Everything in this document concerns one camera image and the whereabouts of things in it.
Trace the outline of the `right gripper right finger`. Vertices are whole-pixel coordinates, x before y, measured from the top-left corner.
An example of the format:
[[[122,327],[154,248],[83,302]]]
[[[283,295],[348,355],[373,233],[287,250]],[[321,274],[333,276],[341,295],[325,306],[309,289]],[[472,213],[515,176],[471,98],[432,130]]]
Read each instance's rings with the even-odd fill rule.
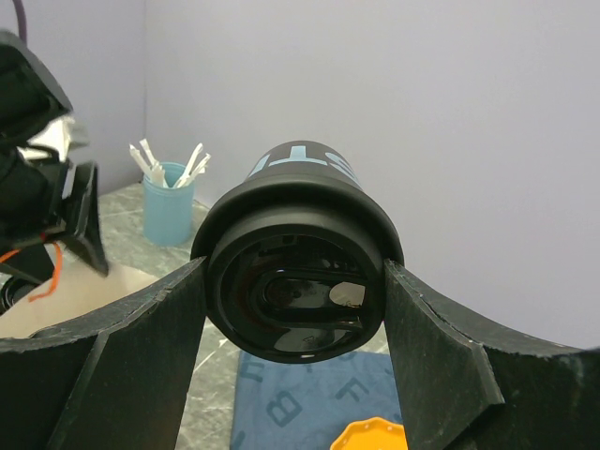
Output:
[[[595,449],[599,351],[532,337],[385,265],[385,331],[411,449]]]

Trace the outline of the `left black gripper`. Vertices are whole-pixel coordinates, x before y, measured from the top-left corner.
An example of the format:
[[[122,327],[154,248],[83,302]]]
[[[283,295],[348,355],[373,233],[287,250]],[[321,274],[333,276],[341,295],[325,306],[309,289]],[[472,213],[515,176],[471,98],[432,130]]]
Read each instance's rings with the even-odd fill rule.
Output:
[[[14,33],[1,33],[1,260],[61,242],[102,277],[110,266],[98,211],[98,165],[72,166],[32,142],[72,105],[46,66]]]

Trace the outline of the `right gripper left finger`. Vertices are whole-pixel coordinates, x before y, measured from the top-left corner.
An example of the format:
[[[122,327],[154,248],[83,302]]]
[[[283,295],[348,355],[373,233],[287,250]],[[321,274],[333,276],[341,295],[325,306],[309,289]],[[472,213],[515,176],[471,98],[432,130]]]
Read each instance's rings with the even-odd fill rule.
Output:
[[[28,338],[1,337],[5,449],[172,449],[203,332],[205,261]]]

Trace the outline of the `brown paper takeout bag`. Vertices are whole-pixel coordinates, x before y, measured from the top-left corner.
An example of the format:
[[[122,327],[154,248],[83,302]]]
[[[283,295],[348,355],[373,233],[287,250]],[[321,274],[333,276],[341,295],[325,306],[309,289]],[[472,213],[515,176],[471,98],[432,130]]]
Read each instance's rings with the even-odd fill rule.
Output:
[[[50,326],[78,318],[144,289],[158,280],[142,270],[117,262],[101,276],[61,248],[51,251],[59,275],[19,299],[1,315],[2,338],[29,338]]]

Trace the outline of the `black coffee cup lid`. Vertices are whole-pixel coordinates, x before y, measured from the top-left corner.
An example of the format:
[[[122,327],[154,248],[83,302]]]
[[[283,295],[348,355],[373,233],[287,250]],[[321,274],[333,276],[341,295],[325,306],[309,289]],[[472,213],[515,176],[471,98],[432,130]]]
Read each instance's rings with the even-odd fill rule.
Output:
[[[385,314],[386,260],[398,232],[362,189],[315,176],[250,180],[210,209],[192,245],[204,301],[232,343],[285,364],[367,343]]]

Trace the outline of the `dark takeout coffee cup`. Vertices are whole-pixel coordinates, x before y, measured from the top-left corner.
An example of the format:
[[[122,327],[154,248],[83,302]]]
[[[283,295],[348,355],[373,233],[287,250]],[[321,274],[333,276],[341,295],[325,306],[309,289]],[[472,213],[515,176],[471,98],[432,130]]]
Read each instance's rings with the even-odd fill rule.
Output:
[[[254,165],[243,184],[266,182],[273,177],[323,178],[336,180],[353,188],[362,186],[351,164],[328,145],[314,141],[292,141],[267,151]]]

